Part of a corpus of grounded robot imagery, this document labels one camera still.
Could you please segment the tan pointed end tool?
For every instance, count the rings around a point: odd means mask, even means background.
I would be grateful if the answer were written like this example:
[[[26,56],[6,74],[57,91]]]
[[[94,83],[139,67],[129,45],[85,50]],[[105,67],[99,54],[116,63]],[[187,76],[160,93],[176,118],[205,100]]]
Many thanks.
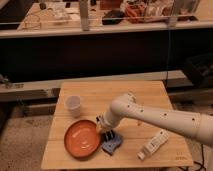
[[[96,131],[97,131],[97,133],[102,134],[102,133],[103,133],[103,128],[102,128],[102,126],[97,124],[97,126],[96,126]]]

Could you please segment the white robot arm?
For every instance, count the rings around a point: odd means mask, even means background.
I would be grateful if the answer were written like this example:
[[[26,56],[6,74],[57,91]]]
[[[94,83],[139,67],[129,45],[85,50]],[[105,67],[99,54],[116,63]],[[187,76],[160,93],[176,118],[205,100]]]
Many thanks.
[[[139,105],[133,94],[126,93],[114,98],[99,116],[98,131],[112,130],[124,118],[140,120],[213,147],[213,116],[207,114]]]

